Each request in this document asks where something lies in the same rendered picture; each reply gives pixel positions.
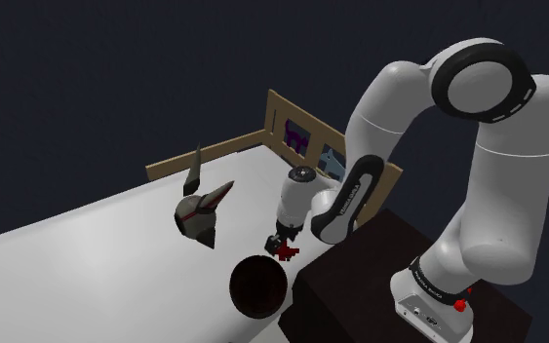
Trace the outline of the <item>small red toy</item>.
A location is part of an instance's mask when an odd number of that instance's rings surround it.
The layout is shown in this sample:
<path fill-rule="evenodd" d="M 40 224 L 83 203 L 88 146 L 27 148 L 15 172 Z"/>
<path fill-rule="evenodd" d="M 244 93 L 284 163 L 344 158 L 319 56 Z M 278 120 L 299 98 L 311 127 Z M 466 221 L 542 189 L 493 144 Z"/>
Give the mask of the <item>small red toy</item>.
<path fill-rule="evenodd" d="M 298 248 L 291 248 L 288 246 L 288 241 L 283 241 L 280 246 L 275 250 L 275 254 L 280 261 L 290 261 L 292 257 L 299 253 Z"/>

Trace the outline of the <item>dark round bowl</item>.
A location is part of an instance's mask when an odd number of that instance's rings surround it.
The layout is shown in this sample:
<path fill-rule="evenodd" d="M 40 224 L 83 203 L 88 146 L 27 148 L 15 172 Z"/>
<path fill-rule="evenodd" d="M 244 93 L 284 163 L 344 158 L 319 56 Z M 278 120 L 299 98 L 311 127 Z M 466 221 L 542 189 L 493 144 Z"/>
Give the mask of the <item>dark round bowl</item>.
<path fill-rule="evenodd" d="M 252 255 L 240 261 L 229 280 L 229 294 L 235 308 L 251 319 L 265 319 L 283 305 L 288 278 L 273 258 Z"/>

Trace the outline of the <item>grey horned helmet figure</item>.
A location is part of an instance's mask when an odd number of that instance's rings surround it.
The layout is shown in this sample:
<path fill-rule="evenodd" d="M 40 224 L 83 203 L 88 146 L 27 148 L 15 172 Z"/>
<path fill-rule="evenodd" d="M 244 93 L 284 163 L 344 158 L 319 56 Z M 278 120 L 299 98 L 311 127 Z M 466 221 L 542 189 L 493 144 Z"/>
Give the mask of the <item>grey horned helmet figure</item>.
<path fill-rule="evenodd" d="M 196 192 L 201 184 L 201 146 L 198 145 L 183 184 L 183 198 L 175 210 L 176 227 L 185 238 L 214 249 L 216 246 L 216 209 L 234 185 L 230 180 L 204 195 Z"/>

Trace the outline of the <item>dark robot stand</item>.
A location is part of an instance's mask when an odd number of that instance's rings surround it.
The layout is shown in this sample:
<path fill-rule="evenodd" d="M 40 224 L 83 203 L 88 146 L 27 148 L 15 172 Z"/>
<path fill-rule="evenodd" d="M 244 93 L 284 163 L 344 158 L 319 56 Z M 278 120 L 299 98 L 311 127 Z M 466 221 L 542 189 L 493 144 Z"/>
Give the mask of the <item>dark robot stand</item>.
<path fill-rule="evenodd" d="M 389 286 L 431 244 L 381 211 L 298 272 L 280 328 L 290 343 L 432 343 L 396 313 Z"/>

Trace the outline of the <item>blue animal figure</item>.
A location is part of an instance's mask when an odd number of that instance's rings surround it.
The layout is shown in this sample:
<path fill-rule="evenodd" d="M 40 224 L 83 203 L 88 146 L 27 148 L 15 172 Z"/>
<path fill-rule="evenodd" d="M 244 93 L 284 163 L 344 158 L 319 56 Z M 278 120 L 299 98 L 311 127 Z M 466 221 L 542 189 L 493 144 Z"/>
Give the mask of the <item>blue animal figure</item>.
<path fill-rule="evenodd" d="M 326 153 L 321 154 L 320 161 L 324 164 L 324 174 L 338 181 L 341 181 L 344 178 L 345 167 L 335 157 L 331 148 Z"/>

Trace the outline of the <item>purple cat figure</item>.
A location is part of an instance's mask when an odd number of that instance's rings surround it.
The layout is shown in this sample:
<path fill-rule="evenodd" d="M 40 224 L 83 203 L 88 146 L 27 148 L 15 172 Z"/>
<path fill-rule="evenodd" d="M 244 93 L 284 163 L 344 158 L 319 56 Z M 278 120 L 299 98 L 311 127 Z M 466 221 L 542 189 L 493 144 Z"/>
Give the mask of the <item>purple cat figure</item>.
<path fill-rule="evenodd" d="M 302 148 L 308 145 L 309 137 L 295 131 L 291 120 L 287 120 L 285 123 L 285 135 L 286 144 L 292 147 L 295 153 L 301 153 Z"/>

